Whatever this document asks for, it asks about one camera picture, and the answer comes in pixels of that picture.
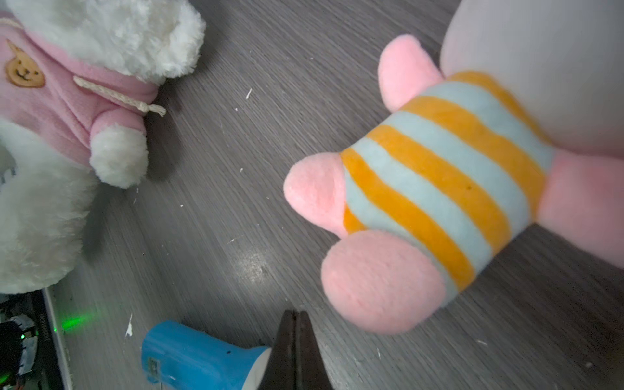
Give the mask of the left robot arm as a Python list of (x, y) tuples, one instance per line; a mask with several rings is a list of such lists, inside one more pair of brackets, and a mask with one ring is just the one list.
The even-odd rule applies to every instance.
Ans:
[(64, 389), (42, 291), (1, 296), (1, 388)]

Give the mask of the blue flashlight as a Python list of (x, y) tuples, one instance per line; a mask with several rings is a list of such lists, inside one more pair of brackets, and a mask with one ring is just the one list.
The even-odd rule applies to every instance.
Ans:
[(146, 334), (141, 365), (162, 389), (257, 389), (270, 355), (266, 346), (243, 349), (166, 321)]

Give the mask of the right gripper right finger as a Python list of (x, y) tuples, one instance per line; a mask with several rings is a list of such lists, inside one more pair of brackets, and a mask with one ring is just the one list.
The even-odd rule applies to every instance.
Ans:
[(296, 389), (333, 390), (307, 312), (296, 314)]

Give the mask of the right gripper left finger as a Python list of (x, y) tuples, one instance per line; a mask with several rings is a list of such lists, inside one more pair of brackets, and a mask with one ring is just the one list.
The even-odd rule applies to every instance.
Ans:
[(296, 384), (294, 352), (296, 317), (295, 311), (284, 312), (258, 390), (294, 390)]

